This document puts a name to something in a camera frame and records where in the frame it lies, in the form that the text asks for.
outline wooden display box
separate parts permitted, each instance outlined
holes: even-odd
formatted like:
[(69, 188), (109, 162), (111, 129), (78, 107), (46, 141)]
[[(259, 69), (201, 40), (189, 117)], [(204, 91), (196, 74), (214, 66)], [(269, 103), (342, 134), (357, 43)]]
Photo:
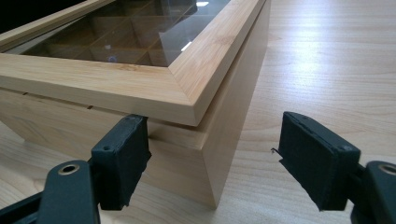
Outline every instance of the wooden display box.
[[(269, 10), (270, 0), (231, 0), (213, 21), (203, 16), (200, 25), (208, 25), (200, 34), (189, 32), (196, 38), (178, 56), (178, 46), (161, 49), (163, 42), (156, 37), (139, 43), (123, 38), (160, 25), (149, 17), (151, 10), (130, 8), (84, 21), (92, 30), (85, 29), (77, 40), (67, 37), (25, 51), (44, 57), (2, 53), (0, 120), (27, 141), (87, 160), (91, 148), (122, 117), (147, 116), (153, 156), (142, 181), (217, 206), (262, 66)], [(134, 21), (120, 18), (120, 13), (143, 13), (156, 25), (129, 30)], [(187, 17), (165, 14), (168, 19)], [(56, 15), (51, 17), (45, 26), (30, 24), (11, 31), (14, 35), (0, 35), (0, 44), (9, 49), (35, 35), (37, 27), (53, 28), (58, 22), (53, 22)], [(114, 24), (127, 28), (112, 35)], [(57, 35), (67, 32), (66, 27)], [(120, 49), (121, 61), (101, 63), (109, 59), (100, 48), (107, 39), (115, 39), (111, 48)], [(164, 55), (175, 59), (169, 64)]]

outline clamp jaw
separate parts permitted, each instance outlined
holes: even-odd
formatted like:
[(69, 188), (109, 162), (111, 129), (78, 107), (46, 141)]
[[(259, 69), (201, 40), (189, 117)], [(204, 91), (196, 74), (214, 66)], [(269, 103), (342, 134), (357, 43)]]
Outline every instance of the clamp jaw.
[(370, 161), (359, 165), (361, 151), (315, 120), (283, 114), (280, 160), (323, 210), (355, 206), (352, 223), (396, 223), (396, 165)]
[(130, 115), (92, 149), (86, 161), (68, 161), (49, 171), (39, 192), (0, 210), (0, 223), (100, 223), (103, 210), (129, 205), (149, 152), (147, 118)]

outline wood grain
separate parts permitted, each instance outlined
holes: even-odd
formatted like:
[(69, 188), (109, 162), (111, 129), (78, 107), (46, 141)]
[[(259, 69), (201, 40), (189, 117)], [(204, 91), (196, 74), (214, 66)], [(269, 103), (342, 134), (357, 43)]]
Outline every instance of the wood grain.
[(168, 69), (0, 54), (0, 87), (197, 126), (264, 2), (231, 0)]
[(0, 34), (0, 52), (11, 49), (31, 38), (42, 35), (113, 1), (114, 0), (87, 0), (37, 21), (29, 22), (23, 26)]
[[(143, 182), (213, 207), (219, 204), (265, 55), (269, 9), (267, 1), (197, 127), (149, 120), (153, 156)], [(1, 88), (0, 107), (0, 120), (25, 140), (83, 160), (127, 115)]]
[[(306, 114), (362, 151), (396, 163), (396, 3), (273, 1), (270, 38), (217, 210), (140, 183), (131, 206), (103, 223), (350, 223), (319, 212), (276, 154), (282, 113)], [(70, 157), (25, 143), (0, 124), (0, 206), (42, 189)]]

